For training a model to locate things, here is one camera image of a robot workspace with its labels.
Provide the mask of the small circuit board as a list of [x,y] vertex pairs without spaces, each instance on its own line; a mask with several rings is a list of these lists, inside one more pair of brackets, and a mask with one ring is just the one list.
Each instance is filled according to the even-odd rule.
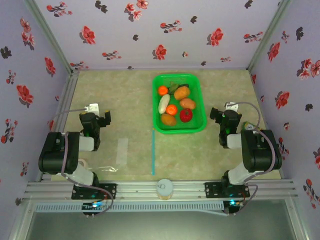
[[243,208],[242,201],[230,200],[223,202],[224,209],[222,210],[227,215],[235,215]]
[[99,213],[104,209],[103,202],[84,202],[81,206],[81,210],[84,213]]

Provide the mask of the clear zip-top bag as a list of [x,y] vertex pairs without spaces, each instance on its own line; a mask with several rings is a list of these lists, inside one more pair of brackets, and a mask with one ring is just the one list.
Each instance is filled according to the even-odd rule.
[[101,138],[96,169],[110,176],[143,176],[152,173],[153,133],[151,127],[108,131]]

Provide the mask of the aluminium frame post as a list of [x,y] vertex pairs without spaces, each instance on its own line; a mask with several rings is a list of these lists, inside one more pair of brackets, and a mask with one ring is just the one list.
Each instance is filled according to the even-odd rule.
[[68,74],[71,76],[73,74],[73,70],[71,69],[56,37],[54,36],[50,26],[48,25],[44,15],[42,14],[38,4],[35,0],[23,0],[25,5],[27,6],[28,10],[32,14],[33,18],[41,28],[43,34],[45,35],[48,42],[53,47],[53,50],[58,55],[60,61],[63,63],[65,69],[67,70]]
[[263,54],[264,49],[267,46],[267,43],[269,42],[274,31],[276,30],[280,20],[284,17],[285,12],[292,1],[293,0],[281,0],[279,2],[278,8],[277,8],[271,22],[269,23],[268,28],[262,37],[262,40],[261,40],[260,44],[258,45],[258,48],[256,49],[256,51],[254,52],[254,55],[249,62],[249,65],[246,68],[249,72],[254,68],[255,64],[258,63],[259,59],[261,58],[261,55]]

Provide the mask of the large tan potato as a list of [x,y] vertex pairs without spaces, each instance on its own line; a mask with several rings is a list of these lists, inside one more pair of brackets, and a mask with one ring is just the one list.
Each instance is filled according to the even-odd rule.
[[177,101],[180,101],[184,98],[187,98],[190,93],[191,91],[187,86],[181,86],[174,92],[173,96]]

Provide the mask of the aluminium mounting rail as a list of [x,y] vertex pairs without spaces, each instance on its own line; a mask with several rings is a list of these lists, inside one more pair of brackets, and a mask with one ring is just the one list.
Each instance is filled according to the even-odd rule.
[[[159,201],[157,181],[110,181],[116,184],[115,200],[117,202],[152,202]],[[174,180],[173,194],[170,201],[207,201],[206,193],[210,191],[205,180]],[[258,179],[249,182],[252,194],[258,186],[254,200],[280,200],[298,197],[292,180]],[[73,184],[68,181],[42,181],[27,184],[23,198],[39,201],[66,201],[72,199]]]

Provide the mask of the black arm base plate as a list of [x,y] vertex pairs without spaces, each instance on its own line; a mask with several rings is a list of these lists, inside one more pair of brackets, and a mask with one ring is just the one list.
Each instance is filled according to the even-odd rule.
[[245,185],[224,184],[222,182],[205,182],[204,192],[207,199],[250,197],[249,188]]
[[[116,183],[100,183],[98,187],[108,191],[112,195],[113,199],[116,198],[116,193],[117,193]],[[71,199],[102,201],[105,199],[110,200],[111,197],[102,190],[74,185],[72,189]]]

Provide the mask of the green plastic basket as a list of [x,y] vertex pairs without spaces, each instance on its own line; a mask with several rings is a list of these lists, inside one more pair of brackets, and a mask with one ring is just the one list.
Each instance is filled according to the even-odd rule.
[[[176,125],[165,125],[161,121],[161,114],[158,107],[162,98],[158,93],[158,88],[165,86],[171,87],[173,84],[185,85],[190,90],[188,96],[195,102],[195,109],[192,110],[192,119],[188,122],[182,122],[180,114],[177,113],[174,118]],[[189,73],[172,73],[160,74],[152,81],[152,111],[153,111],[153,126],[162,134],[192,134],[202,131],[207,125],[207,117],[204,107],[203,95],[199,79]]]

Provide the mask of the orange-brown potato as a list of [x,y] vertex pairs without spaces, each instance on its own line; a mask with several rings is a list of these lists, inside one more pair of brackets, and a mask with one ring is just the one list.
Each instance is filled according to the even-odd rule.
[[174,116],[164,113],[160,116],[160,120],[161,122],[166,125],[166,126],[170,126],[173,127],[177,124],[177,120]]

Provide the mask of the white radish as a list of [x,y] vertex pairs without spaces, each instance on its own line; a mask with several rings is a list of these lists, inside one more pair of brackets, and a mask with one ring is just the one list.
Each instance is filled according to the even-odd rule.
[[165,94],[161,97],[159,104],[158,104],[158,112],[159,114],[164,114],[166,112],[166,108],[170,102],[170,95]]

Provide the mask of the red tomato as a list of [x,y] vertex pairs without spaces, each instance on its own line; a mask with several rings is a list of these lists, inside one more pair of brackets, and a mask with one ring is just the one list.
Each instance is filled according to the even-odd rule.
[[179,118],[180,118],[181,122],[183,122],[183,123],[190,122],[193,118],[192,110],[190,108],[182,109],[179,113]]

